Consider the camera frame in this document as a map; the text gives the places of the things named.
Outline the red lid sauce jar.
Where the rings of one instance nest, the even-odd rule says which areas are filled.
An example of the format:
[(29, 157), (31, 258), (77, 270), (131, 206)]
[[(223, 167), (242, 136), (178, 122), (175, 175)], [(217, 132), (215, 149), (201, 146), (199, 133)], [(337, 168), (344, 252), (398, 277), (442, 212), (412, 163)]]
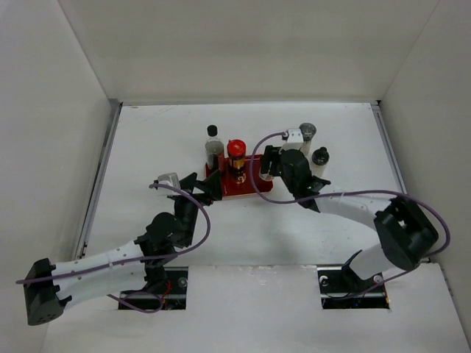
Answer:
[(247, 147), (239, 139), (229, 140), (227, 143), (228, 168), (230, 176), (237, 184), (243, 184), (246, 179), (245, 157)]

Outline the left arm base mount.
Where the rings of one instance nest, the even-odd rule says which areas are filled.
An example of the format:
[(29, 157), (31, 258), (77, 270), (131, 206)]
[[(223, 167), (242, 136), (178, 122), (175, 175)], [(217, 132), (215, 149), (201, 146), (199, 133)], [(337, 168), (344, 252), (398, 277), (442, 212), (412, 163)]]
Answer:
[(188, 267), (165, 268), (166, 278), (153, 289), (143, 289), (141, 294), (132, 290), (120, 292), (120, 300), (145, 312), (185, 310), (188, 290)]

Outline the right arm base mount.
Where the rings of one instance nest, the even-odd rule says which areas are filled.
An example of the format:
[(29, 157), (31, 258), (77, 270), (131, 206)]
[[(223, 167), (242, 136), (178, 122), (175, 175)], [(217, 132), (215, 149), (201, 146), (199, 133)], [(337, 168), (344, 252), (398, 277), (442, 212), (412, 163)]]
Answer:
[(346, 263), (321, 265), (317, 268), (320, 302), (323, 310), (389, 309), (389, 298), (383, 274), (376, 273), (369, 279), (358, 277)]

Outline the soy sauce bottle red label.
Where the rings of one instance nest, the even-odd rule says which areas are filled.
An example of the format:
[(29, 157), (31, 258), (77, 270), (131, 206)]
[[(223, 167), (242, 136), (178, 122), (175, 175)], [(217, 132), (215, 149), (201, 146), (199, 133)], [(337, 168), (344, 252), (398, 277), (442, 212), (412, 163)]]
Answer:
[(208, 139), (205, 142), (206, 166), (210, 172), (220, 169), (224, 164), (224, 144), (218, 136), (216, 125), (207, 126)]

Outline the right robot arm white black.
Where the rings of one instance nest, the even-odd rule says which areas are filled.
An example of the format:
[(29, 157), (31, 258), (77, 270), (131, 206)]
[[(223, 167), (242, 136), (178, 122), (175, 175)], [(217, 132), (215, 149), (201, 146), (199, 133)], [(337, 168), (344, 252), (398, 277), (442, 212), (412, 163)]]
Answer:
[(349, 196), (330, 181), (314, 176), (299, 150), (267, 146), (260, 173), (280, 177), (301, 207), (337, 215), (376, 232), (378, 243), (356, 252), (341, 268), (341, 282), (348, 290), (360, 290), (375, 275), (391, 268), (413, 271), (439, 239), (433, 224), (406, 195), (389, 199)]

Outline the small jar white lid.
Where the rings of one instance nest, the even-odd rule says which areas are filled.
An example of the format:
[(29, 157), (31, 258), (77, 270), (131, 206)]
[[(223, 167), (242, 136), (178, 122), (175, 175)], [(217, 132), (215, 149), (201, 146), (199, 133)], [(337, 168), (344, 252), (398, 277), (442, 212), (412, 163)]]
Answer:
[(274, 179), (274, 177), (270, 174), (259, 174), (258, 176), (264, 182), (271, 182)]

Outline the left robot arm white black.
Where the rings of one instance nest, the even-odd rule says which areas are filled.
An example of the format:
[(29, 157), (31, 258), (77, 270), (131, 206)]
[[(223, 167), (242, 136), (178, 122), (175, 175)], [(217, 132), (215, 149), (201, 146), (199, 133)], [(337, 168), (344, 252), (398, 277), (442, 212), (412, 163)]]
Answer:
[[(164, 174), (150, 188), (166, 191), (174, 210), (158, 213), (136, 239), (90, 257), (61, 263), (43, 258), (32, 265), (25, 279), (18, 281), (24, 289), (28, 325), (49, 323), (77, 304), (116, 292), (157, 293), (165, 285), (165, 264), (208, 239), (211, 223), (206, 209), (223, 197), (219, 171), (204, 180), (195, 173), (183, 179)], [(194, 243), (200, 215), (207, 221), (206, 231)]]

